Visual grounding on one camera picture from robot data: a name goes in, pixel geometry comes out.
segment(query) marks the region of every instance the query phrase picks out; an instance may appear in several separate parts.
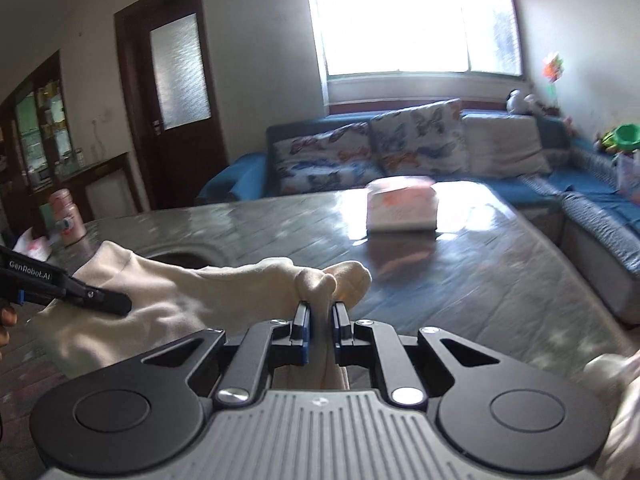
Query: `pink bottle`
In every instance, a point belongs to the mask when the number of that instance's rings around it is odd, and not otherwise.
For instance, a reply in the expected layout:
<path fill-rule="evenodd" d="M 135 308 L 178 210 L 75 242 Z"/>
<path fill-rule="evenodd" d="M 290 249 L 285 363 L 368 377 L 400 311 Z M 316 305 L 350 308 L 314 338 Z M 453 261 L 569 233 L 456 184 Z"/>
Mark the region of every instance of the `pink bottle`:
<path fill-rule="evenodd" d="M 78 206 L 74 204 L 68 189 L 60 189 L 53 193 L 49 197 L 49 205 L 53 211 L 53 219 L 60 229 L 63 244 L 75 244 L 86 234 Z"/>

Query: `brown wooden door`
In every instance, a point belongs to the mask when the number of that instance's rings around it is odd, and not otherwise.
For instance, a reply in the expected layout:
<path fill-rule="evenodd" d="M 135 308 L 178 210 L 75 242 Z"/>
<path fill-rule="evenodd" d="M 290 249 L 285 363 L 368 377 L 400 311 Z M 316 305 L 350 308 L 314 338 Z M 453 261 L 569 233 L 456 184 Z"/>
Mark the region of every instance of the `brown wooden door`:
<path fill-rule="evenodd" d="M 191 206 L 228 165 L 201 0 L 140 0 L 115 21 L 129 125 L 151 206 Z"/>

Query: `sofa armrest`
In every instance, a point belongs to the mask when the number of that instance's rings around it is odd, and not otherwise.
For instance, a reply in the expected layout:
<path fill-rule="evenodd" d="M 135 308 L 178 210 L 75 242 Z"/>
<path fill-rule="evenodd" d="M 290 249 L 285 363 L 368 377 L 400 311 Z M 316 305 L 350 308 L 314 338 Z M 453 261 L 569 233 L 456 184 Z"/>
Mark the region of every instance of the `sofa armrest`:
<path fill-rule="evenodd" d="M 615 188 L 618 185 L 613 155 L 594 152 L 593 144 L 586 139 L 572 139 L 571 164 L 591 173 L 608 186 Z"/>
<path fill-rule="evenodd" d="M 196 197 L 196 204 L 261 198 L 264 196 L 265 177 L 265 154 L 247 153 L 209 180 Z"/>

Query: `hand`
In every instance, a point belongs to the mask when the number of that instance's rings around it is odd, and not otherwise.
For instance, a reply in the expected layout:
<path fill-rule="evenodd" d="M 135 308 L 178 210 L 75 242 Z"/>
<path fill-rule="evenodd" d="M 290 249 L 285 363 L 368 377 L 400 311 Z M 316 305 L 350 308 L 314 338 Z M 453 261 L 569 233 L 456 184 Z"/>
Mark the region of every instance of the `hand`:
<path fill-rule="evenodd" d="M 9 331 L 7 327 L 15 326 L 18 322 L 18 315 L 15 313 L 15 309 L 8 305 L 0 311 L 0 346 L 4 346 L 9 342 Z"/>

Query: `window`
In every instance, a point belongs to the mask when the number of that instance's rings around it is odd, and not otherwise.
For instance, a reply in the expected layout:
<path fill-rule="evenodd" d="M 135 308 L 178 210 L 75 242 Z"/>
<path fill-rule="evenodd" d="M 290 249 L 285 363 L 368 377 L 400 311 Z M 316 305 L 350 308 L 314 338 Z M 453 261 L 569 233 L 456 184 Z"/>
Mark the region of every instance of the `window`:
<path fill-rule="evenodd" d="M 316 0 L 329 76 L 522 74 L 513 0 Z"/>

